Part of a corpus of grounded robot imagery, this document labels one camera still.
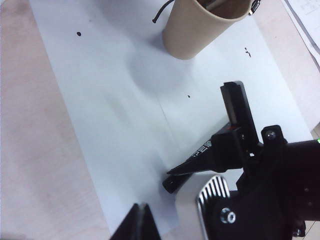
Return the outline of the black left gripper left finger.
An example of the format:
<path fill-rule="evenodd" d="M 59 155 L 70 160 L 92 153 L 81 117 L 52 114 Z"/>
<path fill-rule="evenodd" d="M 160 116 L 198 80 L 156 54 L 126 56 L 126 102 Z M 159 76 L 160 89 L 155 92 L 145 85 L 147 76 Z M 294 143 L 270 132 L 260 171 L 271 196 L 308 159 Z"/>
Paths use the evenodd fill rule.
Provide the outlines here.
<path fill-rule="evenodd" d="M 134 203 L 115 232 L 110 237 L 110 240 L 135 240 L 140 212 L 140 205 Z"/>

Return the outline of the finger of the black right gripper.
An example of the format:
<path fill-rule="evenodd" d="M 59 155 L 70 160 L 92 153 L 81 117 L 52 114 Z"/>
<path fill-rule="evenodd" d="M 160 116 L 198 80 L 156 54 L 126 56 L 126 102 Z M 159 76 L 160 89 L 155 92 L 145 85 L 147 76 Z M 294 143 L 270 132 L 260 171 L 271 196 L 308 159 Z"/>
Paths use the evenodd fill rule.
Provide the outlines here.
<path fill-rule="evenodd" d="M 242 168 L 240 160 L 242 146 L 238 129 L 222 129 L 211 136 L 185 162 L 170 169 L 169 175 L 213 171 L 224 173 L 230 169 Z"/>

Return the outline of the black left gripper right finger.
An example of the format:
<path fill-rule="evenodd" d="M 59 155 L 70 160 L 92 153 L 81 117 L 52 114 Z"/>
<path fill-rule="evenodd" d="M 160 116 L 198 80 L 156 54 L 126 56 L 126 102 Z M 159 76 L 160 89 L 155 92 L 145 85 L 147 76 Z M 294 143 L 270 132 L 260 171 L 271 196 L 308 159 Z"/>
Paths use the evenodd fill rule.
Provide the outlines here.
<path fill-rule="evenodd" d="M 143 239 L 144 240 L 160 240 L 161 239 L 153 214 L 148 204 L 145 204 L 144 210 L 143 210 Z"/>

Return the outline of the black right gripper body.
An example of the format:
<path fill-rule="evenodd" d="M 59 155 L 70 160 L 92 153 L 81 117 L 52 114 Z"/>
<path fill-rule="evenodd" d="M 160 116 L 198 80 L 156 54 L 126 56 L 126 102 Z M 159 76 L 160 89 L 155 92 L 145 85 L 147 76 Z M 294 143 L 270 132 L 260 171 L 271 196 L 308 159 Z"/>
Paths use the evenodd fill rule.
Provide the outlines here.
<path fill-rule="evenodd" d="M 290 240 L 302 234 L 304 223 L 294 215 L 286 186 L 287 141 L 281 127 L 265 127 L 259 140 L 243 83 L 226 82 L 220 90 L 229 118 L 221 130 L 239 130 L 243 172 L 235 191 L 227 192 L 221 179 L 214 181 L 209 239 Z"/>

